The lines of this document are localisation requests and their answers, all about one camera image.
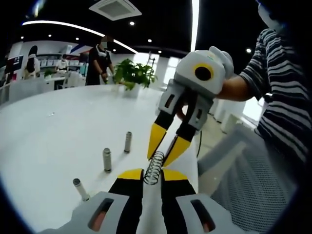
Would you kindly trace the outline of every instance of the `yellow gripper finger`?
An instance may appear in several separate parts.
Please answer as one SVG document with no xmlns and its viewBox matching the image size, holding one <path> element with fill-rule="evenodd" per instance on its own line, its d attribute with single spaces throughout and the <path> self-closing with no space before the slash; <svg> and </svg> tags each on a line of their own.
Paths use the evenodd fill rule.
<svg viewBox="0 0 312 234">
<path fill-rule="evenodd" d="M 174 141 L 175 142 L 173 142 L 171 149 L 169 150 L 169 153 L 166 156 L 165 163 L 163 165 L 164 167 L 168 166 L 170 163 L 176 160 L 191 145 L 191 143 L 188 140 L 185 140 L 179 136 L 176 136 Z"/>
<path fill-rule="evenodd" d="M 167 130 L 156 123 L 153 123 L 150 135 L 150 143 L 148 146 L 147 158 L 150 160 L 154 152 L 165 137 Z"/>
</svg>

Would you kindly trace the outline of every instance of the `ceiling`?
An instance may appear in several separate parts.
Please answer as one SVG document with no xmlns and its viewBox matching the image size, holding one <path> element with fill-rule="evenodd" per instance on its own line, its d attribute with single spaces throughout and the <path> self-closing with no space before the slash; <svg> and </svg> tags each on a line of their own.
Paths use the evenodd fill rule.
<svg viewBox="0 0 312 234">
<path fill-rule="evenodd" d="M 140 10 L 141 16 L 111 21 L 88 8 L 97 0 L 46 0 L 37 18 L 30 14 L 32 1 L 23 1 L 16 12 L 18 17 L 9 22 L 13 41 L 63 40 L 85 45 L 95 45 L 100 36 L 79 29 L 61 25 L 33 24 L 20 26 L 22 21 L 55 20 L 86 27 L 110 35 L 138 52 L 157 53 L 162 56 L 183 57 L 191 49 L 192 0 L 130 0 Z M 230 53 L 235 72 L 239 73 L 252 54 L 246 48 L 254 49 L 256 38 L 264 28 L 257 13 L 255 0 L 200 0 L 197 34 L 197 50 L 209 49 L 214 45 Z M 113 44 L 116 53 L 131 53 Z"/>
</svg>

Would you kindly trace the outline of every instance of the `led light strip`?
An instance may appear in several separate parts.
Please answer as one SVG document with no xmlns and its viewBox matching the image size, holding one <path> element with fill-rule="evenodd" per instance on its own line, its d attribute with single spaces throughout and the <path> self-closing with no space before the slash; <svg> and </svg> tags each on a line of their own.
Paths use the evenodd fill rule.
<svg viewBox="0 0 312 234">
<path fill-rule="evenodd" d="M 192 0 L 192 42 L 191 51 L 195 50 L 199 19 L 199 0 Z"/>
<path fill-rule="evenodd" d="M 58 21 L 49 21 L 49 20 L 35 20 L 35 21 L 28 21 L 28 22 L 25 22 L 23 23 L 22 25 L 29 25 L 29 24 L 36 24 L 36 23 L 49 23 L 49 24 L 58 24 L 58 25 L 63 25 L 63 26 L 68 26 L 68 27 L 72 27 L 72 28 L 77 28 L 77 29 L 81 29 L 81 30 L 84 30 L 84 31 L 87 31 L 89 33 L 93 33 L 93 34 L 96 34 L 100 37 L 104 37 L 105 35 L 102 34 L 102 33 L 99 33 L 97 31 L 94 31 L 94 30 L 91 30 L 91 29 L 88 29 L 88 28 L 85 28 L 85 27 L 81 27 L 81 26 L 78 26 L 78 25 L 74 25 L 74 24 L 71 24 L 71 23 L 63 23 L 63 22 L 58 22 Z M 135 53 L 135 54 L 138 54 L 138 51 L 132 49 L 131 47 L 125 45 L 124 43 L 118 41 L 118 40 L 115 40 L 114 39 L 114 42 L 118 45 L 121 45 L 122 47 L 130 50 L 131 52 Z"/>
</svg>

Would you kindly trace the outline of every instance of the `face mask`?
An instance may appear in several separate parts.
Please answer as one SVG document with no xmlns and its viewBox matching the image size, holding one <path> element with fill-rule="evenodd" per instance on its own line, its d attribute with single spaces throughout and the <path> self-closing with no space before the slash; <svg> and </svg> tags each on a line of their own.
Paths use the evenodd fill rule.
<svg viewBox="0 0 312 234">
<path fill-rule="evenodd" d="M 97 53 L 98 53 L 99 56 L 106 57 L 106 53 L 100 51 L 100 50 L 98 49 L 98 46 L 96 46 L 96 49 L 97 49 Z"/>
<path fill-rule="evenodd" d="M 263 22 L 265 22 L 270 29 L 276 31 L 277 33 L 281 33 L 284 30 L 283 24 L 279 23 L 277 20 L 272 20 L 270 18 L 270 13 L 261 4 L 259 4 L 258 13 Z"/>
</svg>

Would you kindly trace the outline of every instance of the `white tabletop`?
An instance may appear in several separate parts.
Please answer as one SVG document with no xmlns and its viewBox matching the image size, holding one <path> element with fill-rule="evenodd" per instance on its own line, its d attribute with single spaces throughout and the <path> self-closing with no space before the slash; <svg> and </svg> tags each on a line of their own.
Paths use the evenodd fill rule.
<svg viewBox="0 0 312 234">
<path fill-rule="evenodd" d="M 80 196 L 72 184 L 79 178 L 87 192 L 108 191 L 116 177 L 147 168 L 149 135 L 161 92 L 141 90 L 138 99 L 99 85 L 53 91 L 0 110 L 0 175 L 8 197 L 34 231 L 58 228 L 71 218 Z M 175 118 L 160 150 L 166 152 L 180 125 Z M 124 155 L 127 131 L 131 152 Z M 102 151 L 110 148 L 113 170 L 103 172 Z M 197 146 L 170 168 L 184 173 L 198 190 Z"/>
</svg>

